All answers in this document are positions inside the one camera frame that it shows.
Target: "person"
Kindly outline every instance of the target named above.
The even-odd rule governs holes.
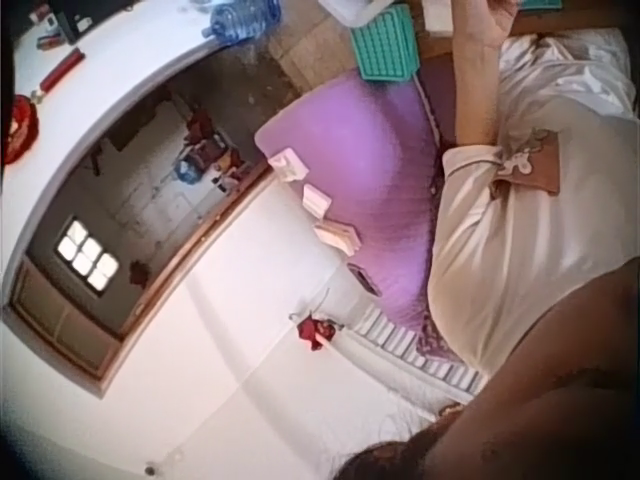
[[[617,30],[509,38],[516,0],[453,0],[457,146],[433,319],[490,377],[446,422],[335,480],[640,478],[640,122]]]

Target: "water bottle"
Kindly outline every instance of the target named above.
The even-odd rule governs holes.
[[[279,0],[234,0],[213,6],[211,26],[202,35],[227,47],[259,37],[280,23],[281,17]]]

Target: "hand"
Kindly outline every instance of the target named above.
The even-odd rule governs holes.
[[[452,0],[453,39],[499,49],[511,33],[519,0]]]

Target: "white shirt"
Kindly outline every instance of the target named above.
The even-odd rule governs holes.
[[[559,300],[640,255],[632,85],[602,62],[520,67],[510,65],[501,83],[501,147],[444,156],[429,280],[441,334],[488,375]],[[493,199],[496,172],[533,129],[558,133],[560,193],[512,185]]]

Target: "teal plastic crate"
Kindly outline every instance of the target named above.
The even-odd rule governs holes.
[[[562,0],[524,0],[520,10],[560,10]]]
[[[407,5],[393,5],[366,26],[351,30],[351,41],[365,80],[404,82],[420,67]]]

